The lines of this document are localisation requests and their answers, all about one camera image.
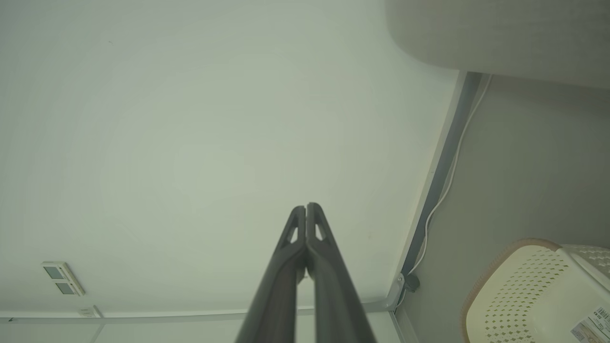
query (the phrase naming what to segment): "plastic laundry basket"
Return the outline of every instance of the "plastic laundry basket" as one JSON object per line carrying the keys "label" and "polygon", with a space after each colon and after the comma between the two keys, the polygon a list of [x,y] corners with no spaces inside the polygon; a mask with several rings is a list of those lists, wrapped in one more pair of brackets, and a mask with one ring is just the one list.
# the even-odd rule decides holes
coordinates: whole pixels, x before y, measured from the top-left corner
{"label": "plastic laundry basket", "polygon": [[610,250],[515,242],[462,309],[468,343],[610,343]]}

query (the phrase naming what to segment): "barcode label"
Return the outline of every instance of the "barcode label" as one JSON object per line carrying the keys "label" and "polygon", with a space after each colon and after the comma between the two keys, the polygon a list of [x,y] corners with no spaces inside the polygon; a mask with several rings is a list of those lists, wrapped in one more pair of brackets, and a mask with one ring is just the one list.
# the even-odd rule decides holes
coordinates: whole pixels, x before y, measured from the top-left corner
{"label": "barcode label", "polygon": [[610,314],[608,314],[608,312],[606,312],[606,310],[602,307],[597,309],[597,313],[604,319],[608,319],[608,317],[610,317]]}
{"label": "barcode label", "polygon": [[578,343],[610,343],[610,311],[597,306],[570,331]]}

